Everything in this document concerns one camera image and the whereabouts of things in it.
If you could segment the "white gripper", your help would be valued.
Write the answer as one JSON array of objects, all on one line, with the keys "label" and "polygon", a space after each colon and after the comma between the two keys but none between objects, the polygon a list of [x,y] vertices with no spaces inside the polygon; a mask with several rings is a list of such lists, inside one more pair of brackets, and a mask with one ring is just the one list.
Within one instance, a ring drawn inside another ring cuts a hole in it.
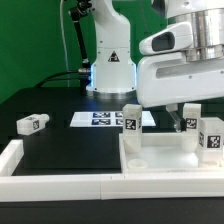
[{"label": "white gripper", "polygon": [[169,25],[143,39],[144,57],[137,69],[137,99],[143,107],[167,105],[174,128],[181,131],[178,103],[224,96],[223,46],[210,48],[211,58],[189,56],[193,30],[189,22]]}]

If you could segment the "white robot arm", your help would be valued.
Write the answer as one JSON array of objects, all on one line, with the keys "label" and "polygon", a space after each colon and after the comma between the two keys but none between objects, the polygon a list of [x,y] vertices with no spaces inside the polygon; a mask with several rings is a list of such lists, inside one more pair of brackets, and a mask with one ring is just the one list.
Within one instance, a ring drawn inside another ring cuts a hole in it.
[{"label": "white robot arm", "polygon": [[[136,43],[114,1],[76,0],[69,10],[77,30],[81,18],[94,20],[94,62],[78,38],[88,95],[109,99],[134,93],[145,108],[166,106],[176,129],[182,126],[175,115],[178,104],[224,96],[224,0],[149,0],[167,25]],[[134,44],[142,54],[137,63]]]}]

